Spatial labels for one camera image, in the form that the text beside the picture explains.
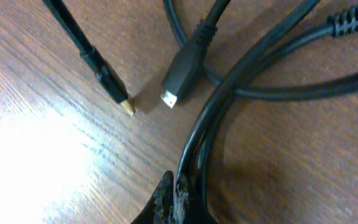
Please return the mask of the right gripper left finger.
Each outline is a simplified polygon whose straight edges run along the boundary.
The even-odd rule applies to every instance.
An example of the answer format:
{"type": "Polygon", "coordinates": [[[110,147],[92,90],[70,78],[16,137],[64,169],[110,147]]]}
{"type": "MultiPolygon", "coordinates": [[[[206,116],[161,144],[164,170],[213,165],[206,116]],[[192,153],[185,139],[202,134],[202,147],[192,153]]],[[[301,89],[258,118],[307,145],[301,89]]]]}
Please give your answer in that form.
{"type": "Polygon", "coordinates": [[[173,210],[173,172],[164,173],[142,211],[131,224],[171,223],[173,210]]]}

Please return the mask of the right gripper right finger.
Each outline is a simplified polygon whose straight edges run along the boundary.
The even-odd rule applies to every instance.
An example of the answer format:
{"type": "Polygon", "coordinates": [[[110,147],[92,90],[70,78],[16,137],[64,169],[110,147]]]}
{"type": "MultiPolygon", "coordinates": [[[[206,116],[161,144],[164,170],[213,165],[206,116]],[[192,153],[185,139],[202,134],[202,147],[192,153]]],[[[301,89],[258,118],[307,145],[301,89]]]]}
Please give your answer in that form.
{"type": "Polygon", "coordinates": [[[184,175],[177,178],[175,186],[174,219],[179,224],[218,224],[184,175]]]}

